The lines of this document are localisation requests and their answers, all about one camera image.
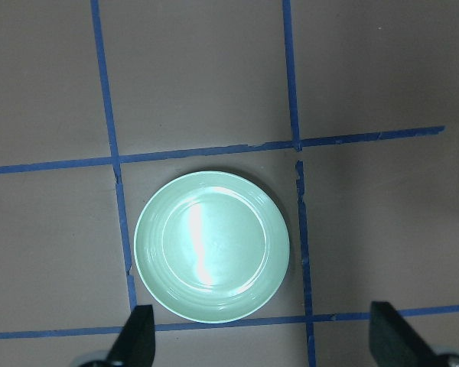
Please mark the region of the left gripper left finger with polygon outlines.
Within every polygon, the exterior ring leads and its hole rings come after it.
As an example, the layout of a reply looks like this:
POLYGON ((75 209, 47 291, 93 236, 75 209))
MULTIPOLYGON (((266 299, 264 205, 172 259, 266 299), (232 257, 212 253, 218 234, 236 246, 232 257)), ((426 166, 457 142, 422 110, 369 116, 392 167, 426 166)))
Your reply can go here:
POLYGON ((131 312, 110 349, 108 366, 152 366, 155 359, 155 321, 152 305, 138 305, 131 312))

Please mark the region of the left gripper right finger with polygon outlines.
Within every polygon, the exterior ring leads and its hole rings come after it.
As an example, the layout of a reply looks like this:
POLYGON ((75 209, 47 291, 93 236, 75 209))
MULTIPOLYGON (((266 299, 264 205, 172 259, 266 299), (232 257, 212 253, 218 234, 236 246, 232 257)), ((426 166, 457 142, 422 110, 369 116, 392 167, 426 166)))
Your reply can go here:
POLYGON ((369 350, 378 366, 443 366, 444 358, 385 301, 370 304, 369 350))

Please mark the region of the green plate near left arm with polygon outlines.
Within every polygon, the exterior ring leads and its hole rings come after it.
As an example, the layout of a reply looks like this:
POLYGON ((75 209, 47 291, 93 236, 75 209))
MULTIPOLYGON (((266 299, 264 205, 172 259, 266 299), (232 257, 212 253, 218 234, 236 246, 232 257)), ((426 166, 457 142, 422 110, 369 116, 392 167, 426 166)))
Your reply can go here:
POLYGON ((200 171, 161 187, 135 227, 139 277, 167 310, 227 323, 266 305, 285 279, 290 239, 275 201, 235 174, 200 171))

